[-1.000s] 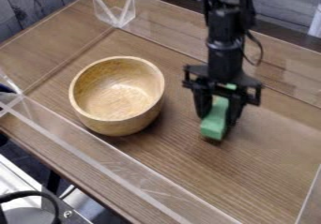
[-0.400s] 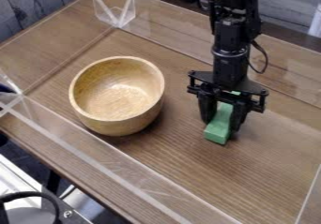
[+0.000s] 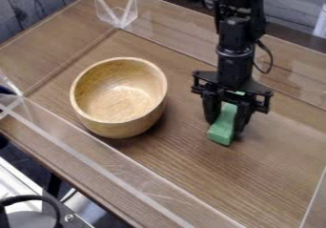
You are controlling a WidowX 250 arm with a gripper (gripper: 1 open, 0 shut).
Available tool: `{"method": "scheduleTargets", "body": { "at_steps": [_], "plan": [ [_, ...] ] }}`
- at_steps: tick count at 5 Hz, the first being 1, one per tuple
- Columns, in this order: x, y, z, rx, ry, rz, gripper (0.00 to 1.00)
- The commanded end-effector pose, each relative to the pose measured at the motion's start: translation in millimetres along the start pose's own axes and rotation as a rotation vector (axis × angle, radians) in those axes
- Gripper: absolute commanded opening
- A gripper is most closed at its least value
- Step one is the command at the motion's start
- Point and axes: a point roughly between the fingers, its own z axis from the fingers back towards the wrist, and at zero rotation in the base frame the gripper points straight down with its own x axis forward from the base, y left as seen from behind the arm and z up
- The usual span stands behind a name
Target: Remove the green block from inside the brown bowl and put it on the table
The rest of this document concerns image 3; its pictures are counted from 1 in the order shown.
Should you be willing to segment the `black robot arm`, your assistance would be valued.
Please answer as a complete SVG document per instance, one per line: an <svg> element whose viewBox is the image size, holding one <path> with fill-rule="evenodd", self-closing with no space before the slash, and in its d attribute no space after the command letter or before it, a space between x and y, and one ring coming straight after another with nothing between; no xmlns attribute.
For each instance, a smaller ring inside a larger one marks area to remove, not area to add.
<svg viewBox="0 0 326 228"><path fill-rule="evenodd" d="M218 69L195 71L193 93L203 99L205 120L213 123L222 115L222 104L235 106L233 131L239 134L254 113L270 111L271 89L257 82L254 71L257 49L265 35L266 18L263 0L189 0L201 2L214 10L215 29L219 43Z"/></svg>

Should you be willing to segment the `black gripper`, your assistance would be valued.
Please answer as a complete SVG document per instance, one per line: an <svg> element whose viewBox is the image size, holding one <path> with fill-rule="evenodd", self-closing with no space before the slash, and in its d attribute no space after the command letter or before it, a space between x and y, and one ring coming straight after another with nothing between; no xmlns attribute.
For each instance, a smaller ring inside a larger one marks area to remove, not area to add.
<svg viewBox="0 0 326 228"><path fill-rule="evenodd" d="M271 89L253 78L255 63L255 47L242 51L217 49L218 69L215 71L194 71L191 92L203 99L203 116L213 124L221 114L222 103L237 106L234 131L239 135L250 122L254 112L267 114Z"/></svg>

